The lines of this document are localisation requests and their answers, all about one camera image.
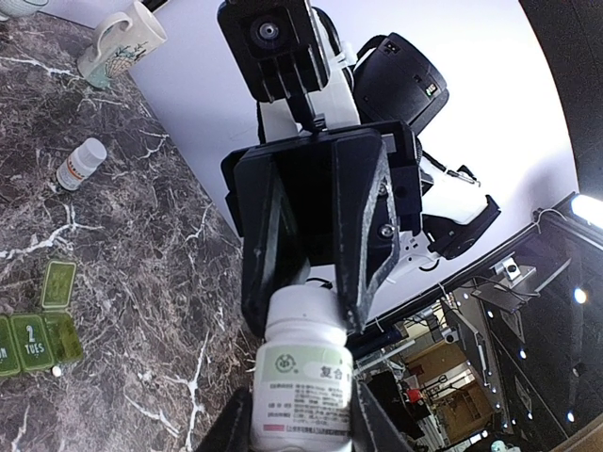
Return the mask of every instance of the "pill bottle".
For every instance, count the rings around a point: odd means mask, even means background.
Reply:
[[[106,159],[106,149],[96,138],[88,138],[57,169],[58,183],[69,191],[77,190]]]
[[[351,452],[346,340],[334,292],[293,285],[272,296],[256,357],[252,450]]]

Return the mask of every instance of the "white panel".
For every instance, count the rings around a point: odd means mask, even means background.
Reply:
[[[96,24],[128,2],[54,0],[51,10]],[[157,13],[170,40],[132,70],[156,115],[221,212],[220,161],[257,142],[254,101],[220,33],[220,2],[172,0]],[[444,164],[467,164],[503,209],[479,244],[433,273],[419,270],[375,301],[378,315],[500,244],[578,188],[561,104],[545,57],[515,0],[323,0],[339,34],[359,49],[396,31],[448,82],[450,101],[421,135]]]

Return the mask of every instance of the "white bowl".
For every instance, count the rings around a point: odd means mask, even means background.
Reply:
[[[48,5],[49,0],[0,0],[0,21],[24,17]]]

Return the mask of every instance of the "plant design on mug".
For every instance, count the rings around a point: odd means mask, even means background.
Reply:
[[[134,49],[130,45],[118,47],[113,56],[106,61],[106,76],[114,78],[134,66],[146,54],[147,50],[144,46],[147,43],[137,44]]]

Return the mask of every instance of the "light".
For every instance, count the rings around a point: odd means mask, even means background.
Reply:
[[[572,211],[589,223],[603,228],[603,202],[590,196],[577,195],[572,200]]]
[[[588,297],[586,296],[586,292],[584,292],[582,289],[577,288],[574,291],[574,300],[577,304],[584,304],[587,298]]]

